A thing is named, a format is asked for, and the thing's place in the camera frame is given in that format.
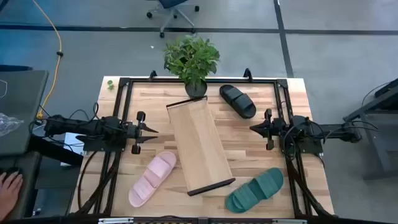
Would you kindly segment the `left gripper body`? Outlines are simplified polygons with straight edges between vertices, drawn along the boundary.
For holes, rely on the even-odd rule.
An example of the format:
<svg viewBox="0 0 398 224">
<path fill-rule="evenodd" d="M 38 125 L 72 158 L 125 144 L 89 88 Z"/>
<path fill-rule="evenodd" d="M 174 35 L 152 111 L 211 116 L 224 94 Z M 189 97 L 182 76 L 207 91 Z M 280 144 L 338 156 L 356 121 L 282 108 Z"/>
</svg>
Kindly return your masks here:
<svg viewBox="0 0 398 224">
<path fill-rule="evenodd" d="M 140 154 L 141 153 L 141 144 L 144 142 L 144 138 L 142 137 L 142 131 L 146 127 L 144 123 L 146 118 L 146 114 L 143 111 L 137 112 L 137 124 L 133 124 L 132 122 L 127 123 L 127 138 L 134 139 L 135 143 L 132 146 L 131 153 L 132 154 Z"/>
</svg>

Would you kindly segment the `black plant pot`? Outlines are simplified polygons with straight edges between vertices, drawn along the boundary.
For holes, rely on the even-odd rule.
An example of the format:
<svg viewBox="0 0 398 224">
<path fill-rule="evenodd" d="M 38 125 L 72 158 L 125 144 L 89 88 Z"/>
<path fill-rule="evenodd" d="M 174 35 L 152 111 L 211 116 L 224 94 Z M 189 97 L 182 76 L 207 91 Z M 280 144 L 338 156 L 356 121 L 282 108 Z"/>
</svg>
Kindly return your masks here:
<svg viewBox="0 0 398 224">
<path fill-rule="evenodd" d="M 185 83 L 185 91 L 190 98 L 204 96 L 207 91 L 206 81 Z"/>
</svg>

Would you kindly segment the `person's hand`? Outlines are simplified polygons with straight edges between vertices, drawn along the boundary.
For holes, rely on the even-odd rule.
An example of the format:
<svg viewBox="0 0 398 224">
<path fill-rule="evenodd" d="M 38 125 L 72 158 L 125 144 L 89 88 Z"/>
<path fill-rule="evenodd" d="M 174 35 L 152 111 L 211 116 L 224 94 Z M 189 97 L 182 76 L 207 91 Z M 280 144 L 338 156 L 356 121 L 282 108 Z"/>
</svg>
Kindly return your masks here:
<svg viewBox="0 0 398 224">
<path fill-rule="evenodd" d="M 0 222 L 6 219 L 16 206 L 19 192 L 23 184 L 23 176 L 18 172 L 0 175 Z"/>
</svg>

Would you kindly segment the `black metal rig frame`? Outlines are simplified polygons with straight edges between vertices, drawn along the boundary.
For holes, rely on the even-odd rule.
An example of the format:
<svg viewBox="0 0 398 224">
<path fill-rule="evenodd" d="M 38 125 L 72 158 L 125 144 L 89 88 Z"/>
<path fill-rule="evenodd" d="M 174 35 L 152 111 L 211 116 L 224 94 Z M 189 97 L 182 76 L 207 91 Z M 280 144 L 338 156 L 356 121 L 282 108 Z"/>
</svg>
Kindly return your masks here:
<svg viewBox="0 0 398 224">
<path fill-rule="evenodd" d="M 286 171 L 284 156 L 278 149 L 267 151 L 266 142 L 249 127 L 261 122 L 262 115 L 240 118 L 220 97 L 221 85 L 230 84 L 247 93 L 259 109 L 270 106 L 274 116 L 287 116 L 287 80 L 260 78 L 251 83 L 246 78 L 211 78 L 208 81 L 208 106 L 220 136 L 233 183 L 202 194 L 189 196 L 178 156 L 174 130 L 166 106 L 189 100 L 183 83 L 172 77 L 114 78 L 113 91 L 102 88 L 99 94 L 99 114 L 113 114 L 125 121 L 134 120 L 138 111 L 146 113 L 147 125 L 158 131 L 157 136 L 141 146 L 140 154 L 132 154 L 133 141 L 128 141 L 119 154 L 119 167 L 114 183 L 112 204 L 101 204 L 102 218 L 133 217 L 134 224 L 271 224 L 273 219 L 295 218 L 288 184 L 271 199 L 261 202 L 251 211 L 235 214 L 225 207 L 227 196 L 244 182 L 261 172 L 277 167 Z M 161 152 L 172 152 L 177 163 L 147 203 L 139 208 L 129 203 L 128 193 L 143 174 L 146 165 Z"/>
</svg>

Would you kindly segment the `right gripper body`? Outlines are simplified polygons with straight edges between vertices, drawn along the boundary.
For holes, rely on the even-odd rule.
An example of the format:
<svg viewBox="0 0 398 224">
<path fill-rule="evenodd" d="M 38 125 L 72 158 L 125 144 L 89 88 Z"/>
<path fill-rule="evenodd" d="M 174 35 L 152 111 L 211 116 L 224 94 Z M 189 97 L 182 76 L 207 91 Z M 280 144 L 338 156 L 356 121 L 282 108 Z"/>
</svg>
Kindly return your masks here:
<svg viewBox="0 0 398 224">
<path fill-rule="evenodd" d="M 266 149 L 268 151 L 274 148 L 274 140 L 272 139 L 273 136 L 281 136 L 282 131 L 286 129 L 286 122 L 284 118 L 274 118 L 271 120 L 272 117 L 272 110 L 266 109 L 264 113 L 265 117 L 265 132 L 267 138 Z"/>
</svg>

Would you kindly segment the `black slide sandal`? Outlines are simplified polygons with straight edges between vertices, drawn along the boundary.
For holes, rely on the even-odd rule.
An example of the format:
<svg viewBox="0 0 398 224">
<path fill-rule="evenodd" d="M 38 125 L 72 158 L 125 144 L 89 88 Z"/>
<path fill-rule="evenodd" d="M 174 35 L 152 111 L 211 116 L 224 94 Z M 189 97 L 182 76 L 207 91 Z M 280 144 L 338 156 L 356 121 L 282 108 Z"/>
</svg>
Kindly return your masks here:
<svg viewBox="0 0 398 224">
<path fill-rule="evenodd" d="M 220 95 L 240 117 L 250 119 L 256 115 L 257 109 L 252 99 L 235 86 L 220 86 Z"/>
</svg>

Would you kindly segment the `green leafy plant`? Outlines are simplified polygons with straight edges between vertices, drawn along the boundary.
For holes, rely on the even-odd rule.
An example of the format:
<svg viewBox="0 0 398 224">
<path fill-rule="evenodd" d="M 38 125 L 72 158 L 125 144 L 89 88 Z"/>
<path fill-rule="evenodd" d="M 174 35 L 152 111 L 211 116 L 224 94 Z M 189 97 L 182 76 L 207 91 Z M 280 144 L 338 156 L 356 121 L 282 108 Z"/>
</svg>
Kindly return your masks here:
<svg viewBox="0 0 398 224">
<path fill-rule="evenodd" d="M 217 72 L 219 61 L 220 53 L 209 39 L 187 35 L 165 45 L 164 68 L 193 88 Z"/>
</svg>

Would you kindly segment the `dark grey desk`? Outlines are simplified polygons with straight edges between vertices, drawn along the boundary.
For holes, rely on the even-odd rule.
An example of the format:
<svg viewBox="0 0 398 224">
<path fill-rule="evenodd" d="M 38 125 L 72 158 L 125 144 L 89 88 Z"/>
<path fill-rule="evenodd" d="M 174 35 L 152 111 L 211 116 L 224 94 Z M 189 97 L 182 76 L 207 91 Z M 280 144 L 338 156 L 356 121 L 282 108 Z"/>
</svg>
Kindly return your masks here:
<svg viewBox="0 0 398 224">
<path fill-rule="evenodd" d="M 45 70 L 0 72 L 0 113 L 23 121 L 15 130 L 0 136 L 0 156 L 26 152 L 29 124 L 36 118 L 48 77 Z"/>
</svg>

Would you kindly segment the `pink slide sandal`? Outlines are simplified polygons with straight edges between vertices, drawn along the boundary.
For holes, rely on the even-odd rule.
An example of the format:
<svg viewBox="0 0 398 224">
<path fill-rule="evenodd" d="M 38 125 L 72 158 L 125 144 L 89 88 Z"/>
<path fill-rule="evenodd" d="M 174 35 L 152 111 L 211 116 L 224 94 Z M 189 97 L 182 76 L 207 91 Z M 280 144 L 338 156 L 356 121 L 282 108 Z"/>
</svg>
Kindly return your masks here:
<svg viewBox="0 0 398 224">
<path fill-rule="evenodd" d="M 156 155 L 130 188 L 129 203 L 135 208 L 143 206 L 170 175 L 176 163 L 177 158 L 172 152 L 165 151 Z"/>
</svg>

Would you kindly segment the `silver metal bracket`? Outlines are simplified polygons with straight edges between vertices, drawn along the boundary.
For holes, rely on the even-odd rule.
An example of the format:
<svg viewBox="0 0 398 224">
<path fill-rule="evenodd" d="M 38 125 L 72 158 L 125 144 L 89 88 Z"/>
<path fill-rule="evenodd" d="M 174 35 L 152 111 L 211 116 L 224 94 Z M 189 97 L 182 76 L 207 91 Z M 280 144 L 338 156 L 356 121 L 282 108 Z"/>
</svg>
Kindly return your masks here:
<svg viewBox="0 0 398 224">
<path fill-rule="evenodd" d="M 306 220 L 298 219 L 273 219 L 271 224 L 308 224 Z"/>
<path fill-rule="evenodd" d="M 134 223 L 133 217 L 121 217 L 121 218 L 100 218 L 98 224 L 127 224 Z"/>
</svg>

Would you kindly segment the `green slide sandal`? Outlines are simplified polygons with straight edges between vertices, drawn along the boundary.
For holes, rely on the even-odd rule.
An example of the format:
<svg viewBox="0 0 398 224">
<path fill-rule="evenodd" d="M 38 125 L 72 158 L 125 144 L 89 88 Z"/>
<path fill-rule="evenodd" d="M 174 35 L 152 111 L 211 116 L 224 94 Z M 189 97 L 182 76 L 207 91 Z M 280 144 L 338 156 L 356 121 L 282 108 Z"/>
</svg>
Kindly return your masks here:
<svg viewBox="0 0 398 224">
<path fill-rule="evenodd" d="M 231 192 L 226 198 L 225 207 L 233 213 L 244 213 L 262 200 L 275 195 L 284 184 L 284 175 L 273 167 Z"/>
</svg>

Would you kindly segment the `black equipment stand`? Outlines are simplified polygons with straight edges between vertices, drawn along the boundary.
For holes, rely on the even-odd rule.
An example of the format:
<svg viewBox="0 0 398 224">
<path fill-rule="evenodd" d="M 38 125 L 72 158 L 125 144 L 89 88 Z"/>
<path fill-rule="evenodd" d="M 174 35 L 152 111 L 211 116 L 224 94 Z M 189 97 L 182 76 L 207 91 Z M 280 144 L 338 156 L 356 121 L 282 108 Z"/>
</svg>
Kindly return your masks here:
<svg viewBox="0 0 398 224">
<path fill-rule="evenodd" d="M 369 145 L 374 149 L 379 168 L 364 176 L 365 180 L 398 177 L 398 163 L 392 153 L 398 153 L 398 78 L 382 84 L 371 92 L 374 98 L 343 118 L 364 124 Z"/>
</svg>

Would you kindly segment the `clear plastic bag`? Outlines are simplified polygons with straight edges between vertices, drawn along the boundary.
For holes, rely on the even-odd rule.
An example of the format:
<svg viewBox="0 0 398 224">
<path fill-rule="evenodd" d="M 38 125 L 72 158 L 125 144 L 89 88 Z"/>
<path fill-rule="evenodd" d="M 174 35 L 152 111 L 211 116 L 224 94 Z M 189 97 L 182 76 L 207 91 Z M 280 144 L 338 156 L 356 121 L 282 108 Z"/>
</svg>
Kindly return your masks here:
<svg viewBox="0 0 398 224">
<path fill-rule="evenodd" d="M 24 121 L 0 113 L 0 137 L 15 131 Z"/>
</svg>

